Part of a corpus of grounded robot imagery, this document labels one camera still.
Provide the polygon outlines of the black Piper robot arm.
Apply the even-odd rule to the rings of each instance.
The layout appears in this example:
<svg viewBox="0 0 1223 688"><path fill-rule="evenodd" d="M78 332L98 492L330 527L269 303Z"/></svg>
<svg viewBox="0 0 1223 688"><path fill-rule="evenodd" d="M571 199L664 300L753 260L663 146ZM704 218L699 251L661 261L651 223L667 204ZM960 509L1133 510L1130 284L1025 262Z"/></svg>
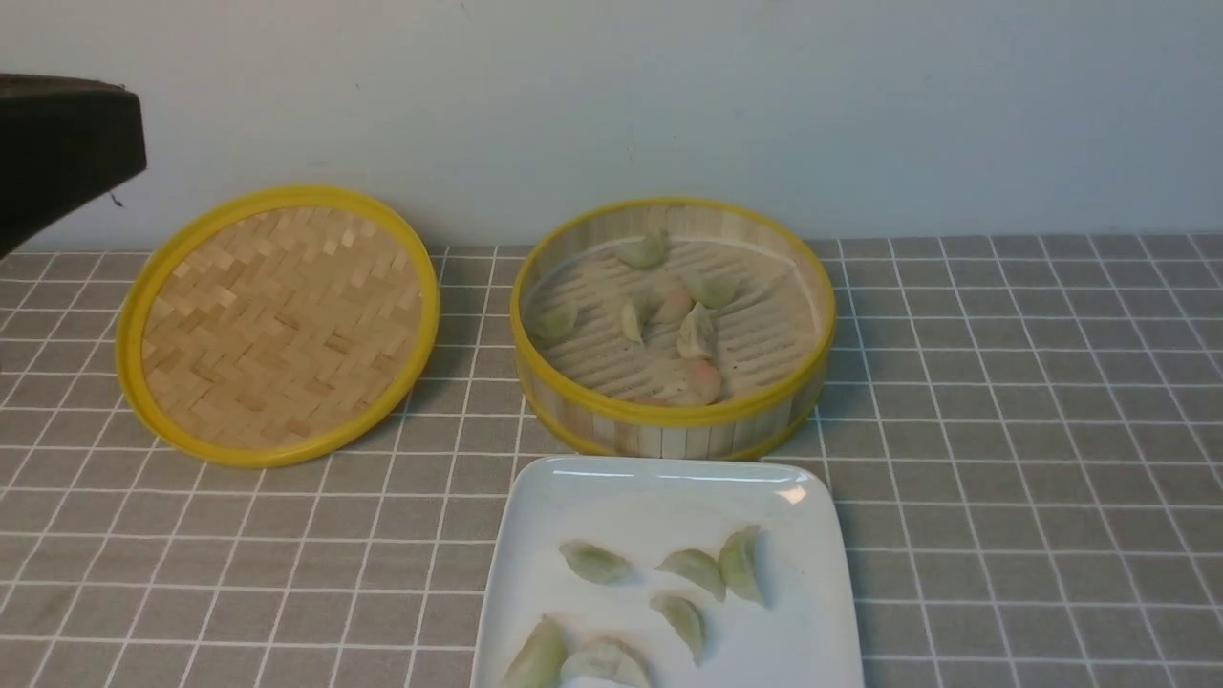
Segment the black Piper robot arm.
<svg viewBox="0 0 1223 688"><path fill-rule="evenodd" d="M1 75L1 254L148 165L139 97L65 75Z"/></svg>

